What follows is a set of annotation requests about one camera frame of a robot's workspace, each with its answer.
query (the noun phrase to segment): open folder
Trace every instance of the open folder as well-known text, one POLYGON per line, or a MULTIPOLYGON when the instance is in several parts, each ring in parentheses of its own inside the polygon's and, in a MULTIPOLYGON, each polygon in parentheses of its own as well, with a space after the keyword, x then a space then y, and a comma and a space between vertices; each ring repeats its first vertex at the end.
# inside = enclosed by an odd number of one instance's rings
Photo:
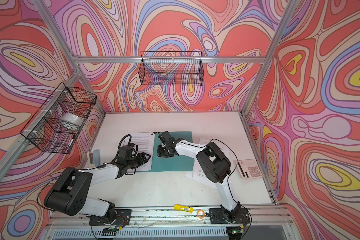
MULTIPOLYGON (((188 142, 192 142, 192 132, 169 132, 174 139, 183 138, 188 142)), ((195 160, 187 156, 174 157, 158 157, 157 146, 162 144, 158 138, 159 134, 155 134, 153 156, 151 170, 147 172, 167 172, 167 171, 192 171, 195 160)))

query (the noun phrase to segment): glue stick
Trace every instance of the glue stick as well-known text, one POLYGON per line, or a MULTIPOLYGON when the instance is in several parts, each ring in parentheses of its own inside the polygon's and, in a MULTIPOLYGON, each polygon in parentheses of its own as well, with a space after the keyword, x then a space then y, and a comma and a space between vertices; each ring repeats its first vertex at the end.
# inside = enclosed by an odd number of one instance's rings
POLYGON ((174 209, 179 210, 179 211, 184 211, 184 212, 190 212, 190 213, 193 212, 192 207, 182 206, 182 205, 178 205, 178 204, 174 205, 174 209))

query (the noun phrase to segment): white work surface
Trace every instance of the white work surface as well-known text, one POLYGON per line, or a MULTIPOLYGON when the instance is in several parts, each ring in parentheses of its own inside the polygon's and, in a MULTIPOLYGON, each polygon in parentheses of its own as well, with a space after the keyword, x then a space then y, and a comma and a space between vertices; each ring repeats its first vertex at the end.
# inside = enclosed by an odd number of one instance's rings
MULTIPOLYGON (((100 161, 110 162, 127 132, 191 131, 193 142, 216 138, 227 144, 239 160, 254 154, 237 112, 222 113, 110 113, 106 114, 92 151, 100 161)), ((235 156, 228 157, 235 168, 235 156)), ((216 189, 185 176, 186 172, 136 172, 91 186, 88 196, 113 202, 116 207, 220 205, 216 189)), ((241 204, 270 204, 262 178, 244 180, 238 170, 230 176, 231 188, 241 204)))

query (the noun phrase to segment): black wire basket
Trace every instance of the black wire basket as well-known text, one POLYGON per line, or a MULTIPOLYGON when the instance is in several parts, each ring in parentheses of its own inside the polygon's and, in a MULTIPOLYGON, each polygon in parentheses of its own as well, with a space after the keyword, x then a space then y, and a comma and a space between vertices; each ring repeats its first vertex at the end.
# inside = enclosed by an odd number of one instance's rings
POLYGON ((96 100, 95 94, 82 88, 65 87, 56 102, 48 110, 43 110, 46 113, 36 126, 24 130, 34 114, 21 130, 21 135, 42 152, 69 154, 96 100))
POLYGON ((138 71, 141 85, 201 86, 204 80, 200 51, 142 51, 138 71))

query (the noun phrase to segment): white paper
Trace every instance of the white paper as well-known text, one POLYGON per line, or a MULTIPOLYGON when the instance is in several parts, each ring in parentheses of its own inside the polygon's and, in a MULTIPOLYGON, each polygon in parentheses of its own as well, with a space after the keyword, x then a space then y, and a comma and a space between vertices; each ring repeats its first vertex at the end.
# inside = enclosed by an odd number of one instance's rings
MULTIPOLYGON (((207 144, 209 141, 200 138, 199 144, 207 144)), ((229 159, 229 153, 230 150, 229 148, 227 148, 226 146, 220 147, 221 151, 225 154, 225 156, 229 159)), ((213 187, 214 189, 216 189, 216 184, 211 182, 211 180, 209 180, 206 175, 204 174, 204 171, 202 169, 202 167, 200 166, 199 161, 195 158, 195 163, 193 164, 193 170, 191 171, 187 171, 187 173, 185 174, 186 177, 191 178, 193 180, 196 180, 202 184, 205 184, 209 187, 213 187)))
MULTIPOLYGON (((127 133, 132 136, 131 142, 138 145, 139 152, 145 152, 151 156, 149 161, 138 168, 136 168, 136 172, 144 172, 149 171, 152 168, 152 156, 153 156, 153 145, 154 145, 154 135, 151 132, 133 132, 127 133)), ((127 137, 124 141, 124 145, 127 144, 129 141, 129 137, 127 137)))

